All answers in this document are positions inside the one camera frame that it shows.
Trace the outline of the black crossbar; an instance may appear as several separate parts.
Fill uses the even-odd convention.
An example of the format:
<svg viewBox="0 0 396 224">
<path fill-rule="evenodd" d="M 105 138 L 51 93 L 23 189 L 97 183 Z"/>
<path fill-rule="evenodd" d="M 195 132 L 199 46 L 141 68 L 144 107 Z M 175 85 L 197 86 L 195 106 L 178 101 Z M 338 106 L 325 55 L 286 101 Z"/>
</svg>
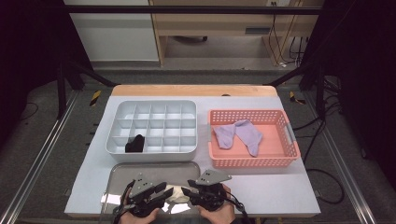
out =
<svg viewBox="0 0 396 224">
<path fill-rule="evenodd" d="M 320 7 L 212 7 L 212 6 L 82 6 L 66 5 L 68 13 L 120 14 L 249 14 L 319 15 Z"/>
</svg>

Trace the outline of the black curtain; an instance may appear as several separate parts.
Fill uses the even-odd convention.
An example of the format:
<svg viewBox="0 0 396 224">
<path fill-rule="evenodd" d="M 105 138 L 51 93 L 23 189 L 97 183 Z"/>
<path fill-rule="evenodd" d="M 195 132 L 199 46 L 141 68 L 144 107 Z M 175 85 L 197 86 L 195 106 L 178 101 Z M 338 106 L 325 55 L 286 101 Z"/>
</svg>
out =
<svg viewBox="0 0 396 224">
<path fill-rule="evenodd" d="M 33 89 L 56 79 L 62 51 L 91 68 L 64 0 L 0 0 L 0 147 L 11 136 Z"/>
<path fill-rule="evenodd" d="M 361 146 L 396 189 L 396 0 L 324 0 L 304 59 L 341 80 Z"/>
</svg>

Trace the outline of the person's right hand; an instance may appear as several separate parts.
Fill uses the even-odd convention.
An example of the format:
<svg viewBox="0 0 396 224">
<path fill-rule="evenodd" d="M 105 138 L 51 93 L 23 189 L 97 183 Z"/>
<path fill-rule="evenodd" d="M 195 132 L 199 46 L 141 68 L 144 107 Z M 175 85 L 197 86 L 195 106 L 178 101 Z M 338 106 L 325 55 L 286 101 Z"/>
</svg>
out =
<svg viewBox="0 0 396 224">
<path fill-rule="evenodd" d="M 224 203 L 221 208 L 213 212 L 207 211 L 199 205 L 196 208 L 199 214 L 211 224 L 232 224 L 235 221 L 234 206 L 231 203 Z"/>
</svg>

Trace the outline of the white divided storage box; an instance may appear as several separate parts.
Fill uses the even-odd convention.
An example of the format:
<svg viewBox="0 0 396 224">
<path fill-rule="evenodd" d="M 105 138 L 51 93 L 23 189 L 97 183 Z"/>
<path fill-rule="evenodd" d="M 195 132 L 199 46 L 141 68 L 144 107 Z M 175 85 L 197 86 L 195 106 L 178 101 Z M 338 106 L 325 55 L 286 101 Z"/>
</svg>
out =
<svg viewBox="0 0 396 224">
<path fill-rule="evenodd" d="M 141 153 L 126 153 L 138 134 Z M 190 100 L 124 101 L 119 104 L 106 140 L 106 151 L 118 162 L 190 161 L 197 148 L 197 106 Z"/>
</svg>

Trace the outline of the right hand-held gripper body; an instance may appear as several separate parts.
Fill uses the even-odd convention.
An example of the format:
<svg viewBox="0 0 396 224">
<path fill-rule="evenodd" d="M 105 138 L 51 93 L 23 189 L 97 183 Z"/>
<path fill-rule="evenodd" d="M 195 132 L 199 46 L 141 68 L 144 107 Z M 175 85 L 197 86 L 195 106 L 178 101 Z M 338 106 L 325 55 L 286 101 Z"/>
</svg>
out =
<svg viewBox="0 0 396 224">
<path fill-rule="evenodd" d="M 213 212 L 223 206 L 227 193 L 223 181 L 231 180 L 230 175 L 213 170 L 206 170 L 195 181 L 199 185 L 197 192 L 191 193 L 191 204 L 202 206 Z"/>
</svg>

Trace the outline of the light wooden desk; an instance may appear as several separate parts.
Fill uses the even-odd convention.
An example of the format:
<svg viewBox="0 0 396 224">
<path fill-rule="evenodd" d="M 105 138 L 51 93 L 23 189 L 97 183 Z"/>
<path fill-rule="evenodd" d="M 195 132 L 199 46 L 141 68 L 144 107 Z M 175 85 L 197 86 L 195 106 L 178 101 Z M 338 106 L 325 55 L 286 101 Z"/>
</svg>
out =
<svg viewBox="0 0 396 224">
<path fill-rule="evenodd" d="M 324 0 L 148 0 L 151 6 L 322 7 Z M 159 60 L 164 62 L 170 36 L 259 36 L 273 65 L 287 62 L 292 37 L 309 37 L 316 15 L 153 14 Z"/>
</svg>

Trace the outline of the black sock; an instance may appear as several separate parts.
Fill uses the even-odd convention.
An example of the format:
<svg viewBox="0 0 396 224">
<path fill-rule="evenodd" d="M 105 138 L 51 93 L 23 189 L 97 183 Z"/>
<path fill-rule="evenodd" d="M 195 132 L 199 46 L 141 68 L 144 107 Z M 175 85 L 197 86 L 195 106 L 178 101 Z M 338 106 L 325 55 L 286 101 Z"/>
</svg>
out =
<svg viewBox="0 0 396 224">
<path fill-rule="evenodd" d="M 141 153 L 145 144 L 145 137 L 138 134 L 131 142 L 125 145 L 126 153 Z"/>
</svg>

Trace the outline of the metal tray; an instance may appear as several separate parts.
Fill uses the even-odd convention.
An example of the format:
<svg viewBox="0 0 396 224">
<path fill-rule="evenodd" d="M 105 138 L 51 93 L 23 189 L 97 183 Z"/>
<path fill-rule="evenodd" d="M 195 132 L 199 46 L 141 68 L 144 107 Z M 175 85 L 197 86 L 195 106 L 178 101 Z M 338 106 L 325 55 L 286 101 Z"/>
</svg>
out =
<svg viewBox="0 0 396 224">
<path fill-rule="evenodd" d="M 197 179 L 199 166 L 194 162 L 122 163 L 110 172 L 99 224 L 112 224 L 113 211 L 120 205 L 120 197 L 127 185 L 142 174 L 155 185 L 166 182 L 174 186 L 188 186 L 189 179 Z M 166 201 L 152 224 L 200 224 L 198 211 L 190 202 Z"/>
</svg>

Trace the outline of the wooden table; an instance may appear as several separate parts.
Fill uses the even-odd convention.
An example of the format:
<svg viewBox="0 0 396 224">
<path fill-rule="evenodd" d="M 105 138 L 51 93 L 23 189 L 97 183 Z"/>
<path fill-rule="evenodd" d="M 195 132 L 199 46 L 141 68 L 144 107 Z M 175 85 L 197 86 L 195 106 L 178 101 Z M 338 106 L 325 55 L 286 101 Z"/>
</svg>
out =
<svg viewBox="0 0 396 224">
<path fill-rule="evenodd" d="M 277 96 L 277 93 L 276 93 L 276 89 L 271 86 L 119 85 L 113 89 L 110 97 L 111 96 L 127 96 L 129 98 L 128 100 L 143 100 L 143 99 L 189 99 L 191 96 L 263 97 L 263 96 Z"/>
</svg>

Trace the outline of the pink perforated plastic basket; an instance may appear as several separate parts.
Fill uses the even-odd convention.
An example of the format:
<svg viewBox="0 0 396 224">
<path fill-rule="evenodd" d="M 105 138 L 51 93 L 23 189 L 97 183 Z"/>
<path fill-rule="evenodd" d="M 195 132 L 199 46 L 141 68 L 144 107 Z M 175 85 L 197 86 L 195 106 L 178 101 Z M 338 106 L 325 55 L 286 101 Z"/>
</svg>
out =
<svg viewBox="0 0 396 224">
<path fill-rule="evenodd" d="M 253 157 L 248 147 L 235 134 L 229 149 L 219 146 L 215 129 L 249 120 L 262 134 L 258 156 Z M 290 121 L 281 109 L 213 109 L 208 112 L 210 140 L 208 152 L 216 168 L 287 167 L 300 156 Z"/>
</svg>

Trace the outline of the purple sock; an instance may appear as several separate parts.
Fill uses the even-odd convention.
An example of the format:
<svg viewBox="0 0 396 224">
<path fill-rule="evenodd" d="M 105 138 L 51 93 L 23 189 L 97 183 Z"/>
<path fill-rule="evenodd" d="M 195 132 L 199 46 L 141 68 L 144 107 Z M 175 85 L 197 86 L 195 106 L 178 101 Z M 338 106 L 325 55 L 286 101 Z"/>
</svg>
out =
<svg viewBox="0 0 396 224">
<path fill-rule="evenodd" d="M 235 133 L 247 147 L 248 153 L 257 157 L 262 133 L 248 119 L 238 120 L 234 125 Z"/>
<path fill-rule="evenodd" d="M 235 126 L 233 124 L 221 125 L 213 129 L 220 148 L 230 149 L 233 146 Z"/>
</svg>

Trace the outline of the black metal stand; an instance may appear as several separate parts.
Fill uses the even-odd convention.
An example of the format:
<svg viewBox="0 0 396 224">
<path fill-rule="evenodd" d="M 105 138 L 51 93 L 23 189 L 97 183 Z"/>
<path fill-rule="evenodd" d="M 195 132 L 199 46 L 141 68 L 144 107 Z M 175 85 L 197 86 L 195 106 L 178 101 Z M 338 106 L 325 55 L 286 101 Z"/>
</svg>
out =
<svg viewBox="0 0 396 224">
<path fill-rule="evenodd" d="M 84 87 L 84 81 L 80 74 L 85 74 L 93 78 L 99 83 L 107 87 L 116 87 L 117 83 L 110 81 L 99 74 L 95 73 L 92 69 L 81 65 L 75 61 L 61 62 L 57 68 L 57 91 L 58 91 L 58 116 L 60 119 L 66 111 L 66 94 L 65 82 L 68 81 L 73 90 L 81 90 Z"/>
<path fill-rule="evenodd" d="M 321 63 L 318 62 L 307 62 L 301 65 L 300 67 L 288 72 L 286 75 L 266 83 L 266 86 L 277 87 L 285 81 L 296 77 L 298 75 L 302 75 L 303 78 L 299 83 L 299 88 L 302 91 L 307 91 L 312 88 L 313 85 L 316 85 L 316 102 L 315 102 L 315 111 L 318 114 L 318 117 L 322 120 L 325 120 L 325 101 L 324 101 L 324 67 Z"/>
</svg>

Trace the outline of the person's left hand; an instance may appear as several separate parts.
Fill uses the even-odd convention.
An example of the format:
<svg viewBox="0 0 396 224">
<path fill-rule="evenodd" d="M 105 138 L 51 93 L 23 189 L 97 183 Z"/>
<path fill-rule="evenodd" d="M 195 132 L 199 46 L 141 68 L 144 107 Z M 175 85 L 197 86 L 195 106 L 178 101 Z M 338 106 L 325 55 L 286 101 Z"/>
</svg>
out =
<svg viewBox="0 0 396 224">
<path fill-rule="evenodd" d="M 135 217 L 130 212 L 126 212 L 120 217 L 119 224 L 150 224 L 159 213 L 159 208 L 154 209 L 147 217 Z"/>
</svg>

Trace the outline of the cream sock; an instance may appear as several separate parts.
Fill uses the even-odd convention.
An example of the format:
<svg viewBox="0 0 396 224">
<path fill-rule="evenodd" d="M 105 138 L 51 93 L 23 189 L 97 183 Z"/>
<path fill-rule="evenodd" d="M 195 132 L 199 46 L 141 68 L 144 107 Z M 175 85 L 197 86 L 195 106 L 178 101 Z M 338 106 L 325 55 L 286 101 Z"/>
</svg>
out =
<svg viewBox="0 0 396 224">
<path fill-rule="evenodd" d="M 178 185 L 167 185 L 165 190 L 172 189 L 172 195 L 166 199 L 168 203 L 187 203 L 190 200 L 189 196 L 183 193 L 182 187 Z"/>
</svg>

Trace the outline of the metal floor rail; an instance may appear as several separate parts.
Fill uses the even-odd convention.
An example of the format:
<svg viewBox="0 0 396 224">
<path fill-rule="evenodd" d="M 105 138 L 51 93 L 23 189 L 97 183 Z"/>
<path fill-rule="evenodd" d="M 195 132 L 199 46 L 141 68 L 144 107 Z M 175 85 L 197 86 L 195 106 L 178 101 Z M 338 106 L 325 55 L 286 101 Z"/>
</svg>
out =
<svg viewBox="0 0 396 224">
<path fill-rule="evenodd" d="M 330 156 L 332 165 L 335 169 L 338 181 L 341 183 L 344 195 L 352 204 L 353 210 L 359 219 L 360 224 L 376 224 L 375 216 L 366 202 L 361 188 L 358 185 L 351 170 L 347 166 L 346 161 L 341 155 L 335 140 L 332 137 L 331 131 L 327 127 L 329 122 L 328 116 L 340 107 L 335 95 L 325 95 L 325 121 L 318 122 L 318 131 L 320 133 L 321 141 L 324 143 L 325 148 Z"/>
<path fill-rule="evenodd" d="M 27 201 L 35 182 L 37 181 L 43 167 L 45 166 L 47 159 L 49 158 L 51 151 L 56 145 L 63 129 L 64 125 L 68 121 L 72 110 L 76 105 L 76 100 L 80 95 L 80 91 L 71 91 L 70 97 L 66 102 L 66 108 L 64 113 L 56 119 L 46 141 L 40 148 L 38 155 L 36 156 L 33 164 L 31 165 L 27 175 L 23 179 L 18 191 L 16 192 L 10 205 L 7 207 L 5 213 L 0 217 L 0 224 L 14 224 L 17 220 L 25 202 Z"/>
</svg>

